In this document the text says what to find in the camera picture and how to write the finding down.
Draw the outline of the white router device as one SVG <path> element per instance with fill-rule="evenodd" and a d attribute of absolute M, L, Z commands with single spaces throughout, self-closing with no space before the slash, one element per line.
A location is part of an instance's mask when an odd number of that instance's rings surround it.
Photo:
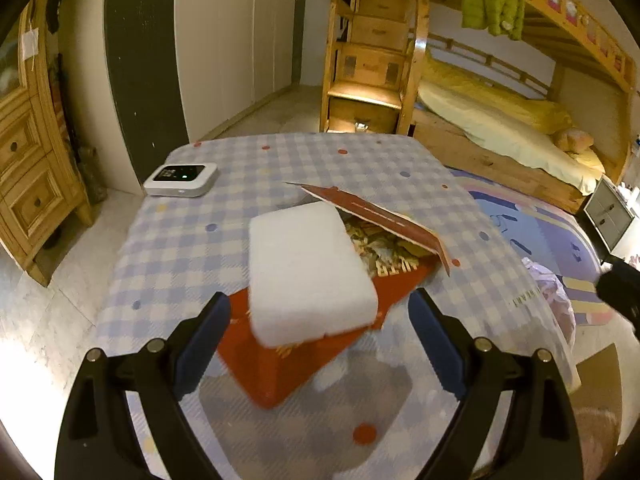
<path fill-rule="evenodd" d="M 143 189 L 149 196 L 200 197 L 213 186 L 217 174 L 214 162 L 165 164 L 144 181 Z"/>

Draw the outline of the yellow bedding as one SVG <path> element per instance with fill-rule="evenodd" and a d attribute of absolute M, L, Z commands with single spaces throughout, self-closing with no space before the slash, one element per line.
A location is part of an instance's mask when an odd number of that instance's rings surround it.
<path fill-rule="evenodd" d="M 576 154 L 565 153 L 553 144 L 553 133 L 577 128 L 558 103 L 491 87 L 477 75 L 431 55 L 423 64 L 418 98 L 481 148 L 542 170 L 574 186 L 583 196 L 594 191 L 605 173 L 592 147 Z"/>

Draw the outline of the red cardboard box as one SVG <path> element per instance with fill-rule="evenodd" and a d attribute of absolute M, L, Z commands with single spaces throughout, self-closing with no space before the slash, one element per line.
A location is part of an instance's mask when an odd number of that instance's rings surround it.
<path fill-rule="evenodd" d="M 248 285 L 230 297 L 218 352 L 260 408 L 275 408 L 433 273 L 451 270 L 440 236 L 336 186 L 303 183 L 308 203 L 248 227 Z"/>

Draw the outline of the wooden bunk bed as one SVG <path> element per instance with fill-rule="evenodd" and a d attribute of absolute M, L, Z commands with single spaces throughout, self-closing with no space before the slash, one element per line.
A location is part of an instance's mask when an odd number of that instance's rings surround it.
<path fill-rule="evenodd" d="M 482 41 L 467 44 L 457 36 L 430 30 L 425 57 L 461 67 L 491 87 L 560 104 L 575 127 L 592 135 L 592 149 L 605 169 L 602 176 L 620 182 L 631 155 L 636 61 L 579 0 L 525 2 L 520 41 L 479 30 Z M 462 18 L 461 0 L 430 0 L 431 11 L 444 9 Z M 412 125 L 416 140 L 445 166 L 495 181 L 569 214 L 577 212 L 588 196 L 542 170 L 481 148 L 422 105 L 418 92 Z"/>

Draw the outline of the white wardrobe with holes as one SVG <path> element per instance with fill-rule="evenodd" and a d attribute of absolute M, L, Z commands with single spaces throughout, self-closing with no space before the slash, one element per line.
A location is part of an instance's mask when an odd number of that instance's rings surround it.
<path fill-rule="evenodd" d="M 134 174 L 298 80 L 303 0 L 104 0 L 108 76 Z"/>

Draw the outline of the wooden staircase drawers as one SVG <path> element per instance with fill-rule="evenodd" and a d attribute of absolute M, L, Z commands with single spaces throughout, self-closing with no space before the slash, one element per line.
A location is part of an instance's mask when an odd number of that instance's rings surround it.
<path fill-rule="evenodd" d="M 322 132 L 409 133 L 430 0 L 330 0 Z"/>

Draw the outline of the white foam block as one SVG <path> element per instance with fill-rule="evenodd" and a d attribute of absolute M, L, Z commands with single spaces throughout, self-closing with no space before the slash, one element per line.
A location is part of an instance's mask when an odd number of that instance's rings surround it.
<path fill-rule="evenodd" d="M 378 294 L 334 206 L 313 202 L 261 214 L 248 235 L 250 328 L 262 346 L 374 323 Z"/>

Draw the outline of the wooden cabinet with glass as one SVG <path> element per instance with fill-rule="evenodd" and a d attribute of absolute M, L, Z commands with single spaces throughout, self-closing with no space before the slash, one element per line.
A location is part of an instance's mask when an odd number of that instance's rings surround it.
<path fill-rule="evenodd" d="M 94 220 L 48 62 L 48 2 L 30 0 L 1 44 L 1 247 L 42 286 L 47 241 L 70 214 Z"/>

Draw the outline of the rainbow oval rug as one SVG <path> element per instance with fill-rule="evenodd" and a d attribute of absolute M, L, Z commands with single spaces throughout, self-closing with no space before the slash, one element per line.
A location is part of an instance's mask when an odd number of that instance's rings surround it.
<path fill-rule="evenodd" d="M 452 174 L 520 257 L 556 274 L 579 325 L 603 326 L 612 321 L 614 310 L 600 301 L 594 290 L 601 273 L 600 260 L 573 216 L 474 174 L 457 169 Z"/>

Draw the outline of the plush toy on bed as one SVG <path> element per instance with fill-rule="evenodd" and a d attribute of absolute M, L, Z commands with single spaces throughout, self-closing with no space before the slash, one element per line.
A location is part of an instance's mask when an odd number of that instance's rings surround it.
<path fill-rule="evenodd" d="M 576 154 L 582 154 L 594 144 L 591 134 L 577 128 L 565 128 L 553 133 L 552 141 L 561 151 Z"/>

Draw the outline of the white nightstand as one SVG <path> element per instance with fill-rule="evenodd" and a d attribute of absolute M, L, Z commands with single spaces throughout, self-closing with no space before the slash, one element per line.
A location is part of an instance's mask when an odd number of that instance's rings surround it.
<path fill-rule="evenodd" d="M 608 177 L 600 177 L 585 214 L 610 254 L 626 259 L 639 248 L 639 216 Z"/>

